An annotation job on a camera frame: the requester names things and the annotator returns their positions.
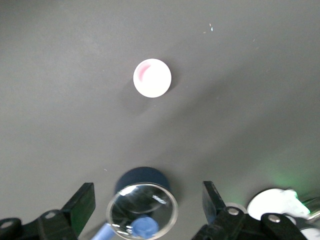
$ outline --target transparent round lid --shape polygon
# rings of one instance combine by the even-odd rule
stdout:
[[[106,217],[124,239],[157,239],[166,234],[178,217],[178,204],[166,188],[154,183],[125,187],[110,201]]]

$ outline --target pink mark on ball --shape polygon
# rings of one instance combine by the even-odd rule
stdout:
[[[149,63],[145,63],[140,67],[139,74],[138,74],[140,82],[143,82],[144,74],[147,71],[147,69],[150,67],[151,65]]]

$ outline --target blue object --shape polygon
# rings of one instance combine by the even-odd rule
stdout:
[[[141,166],[126,172],[115,185],[115,194],[129,185],[139,183],[152,183],[160,185],[171,192],[169,181],[166,176],[159,170]]]
[[[105,223],[91,240],[110,240],[115,235],[109,223]]]
[[[132,235],[144,239],[152,238],[159,231],[158,223],[149,216],[142,216],[131,224]]]

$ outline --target black metal bracket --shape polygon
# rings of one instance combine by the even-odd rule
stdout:
[[[285,215],[266,213],[259,221],[227,207],[211,181],[203,182],[202,205],[208,224],[192,240],[307,240]]]
[[[77,240],[95,208],[94,184],[84,183],[60,210],[25,225],[19,218],[0,220],[0,240]]]

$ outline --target gray table surface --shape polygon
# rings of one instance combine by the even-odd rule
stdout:
[[[149,58],[172,73],[158,98],[132,81]],[[319,143],[318,0],[0,2],[0,219],[94,182],[90,239],[117,179],[150,166],[179,203],[161,239],[187,240],[204,180],[245,206],[270,187],[320,196]]]

